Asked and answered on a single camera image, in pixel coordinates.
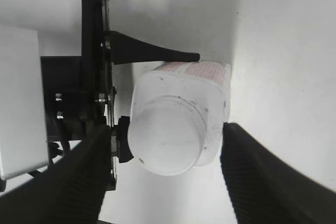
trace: bolt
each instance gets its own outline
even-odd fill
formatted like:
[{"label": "bolt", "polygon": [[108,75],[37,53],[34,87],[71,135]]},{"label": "bolt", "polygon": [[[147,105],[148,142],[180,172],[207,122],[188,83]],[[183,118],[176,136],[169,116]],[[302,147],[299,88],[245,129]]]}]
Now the bolt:
[{"label": "bolt", "polygon": [[106,49],[108,49],[108,50],[111,49],[111,44],[110,44],[110,41],[108,39],[105,40],[105,46],[106,46]]},{"label": "bolt", "polygon": [[60,93],[55,94],[55,99],[56,99],[56,102],[61,102],[62,101],[62,94],[60,94]]},{"label": "bolt", "polygon": [[104,93],[99,93],[98,99],[95,99],[95,102],[105,103],[106,102],[105,94]]},{"label": "bolt", "polygon": [[59,119],[59,120],[64,119],[63,112],[58,111],[57,114],[56,114],[56,118]]}]

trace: bottle label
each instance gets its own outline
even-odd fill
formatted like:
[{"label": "bottle label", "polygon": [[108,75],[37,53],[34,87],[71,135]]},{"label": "bottle label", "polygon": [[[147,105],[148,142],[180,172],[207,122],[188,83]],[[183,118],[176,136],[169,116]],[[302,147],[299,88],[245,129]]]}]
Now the bottle label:
[{"label": "bottle label", "polygon": [[200,62],[170,62],[158,67],[156,70],[187,74],[198,78],[203,78],[216,82],[222,89],[225,89],[225,83],[230,81],[230,65],[223,66],[220,63],[212,61]]}]

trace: black plastic arm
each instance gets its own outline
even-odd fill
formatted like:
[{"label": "black plastic arm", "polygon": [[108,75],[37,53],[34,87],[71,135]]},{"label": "black plastic arm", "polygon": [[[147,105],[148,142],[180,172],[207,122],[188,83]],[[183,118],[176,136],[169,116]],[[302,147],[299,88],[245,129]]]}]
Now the black plastic arm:
[{"label": "black plastic arm", "polygon": [[285,164],[238,124],[224,124],[223,133],[222,171],[239,224],[336,223],[333,191]]},{"label": "black plastic arm", "polygon": [[99,125],[54,166],[0,197],[1,223],[96,224],[110,171],[110,128]]},{"label": "black plastic arm", "polygon": [[115,65],[146,61],[199,61],[200,55],[158,47],[117,31],[109,32],[112,61]]}]

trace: black metal bracket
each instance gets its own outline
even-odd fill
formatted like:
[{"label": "black metal bracket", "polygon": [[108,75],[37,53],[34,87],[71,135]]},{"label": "black metal bracket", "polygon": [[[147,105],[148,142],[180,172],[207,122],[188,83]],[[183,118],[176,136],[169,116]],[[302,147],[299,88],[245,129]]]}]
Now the black metal bracket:
[{"label": "black metal bracket", "polygon": [[[112,167],[133,158],[127,141],[129,117],[113,122],[112,65],[146,61],[199,61],[197,53],[148,44],[110,31],[108,0],[82,0],[81,56],[41,57],[48,141],[82,140],[97,125],[111,128]],[[115,171],[111,179],[115,188]]]}]

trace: white background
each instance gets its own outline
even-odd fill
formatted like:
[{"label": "white background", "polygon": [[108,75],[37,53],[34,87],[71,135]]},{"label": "white background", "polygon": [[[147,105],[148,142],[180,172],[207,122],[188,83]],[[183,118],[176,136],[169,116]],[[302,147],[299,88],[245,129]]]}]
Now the white background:
[{"label": "white background", "polygon": [[[110,0],[111,29],[232,63],[230,120],[333,190],[335,17],[334,0]],[[80,0],[0,0],[0,24],[37,30],[40,55],[80,55]],[[118,114],[129,113],[133,80],[152,67],[115,68]],[[236,223],[218,160],[170,178],[132,161],[118,179],[102,220]]]}]

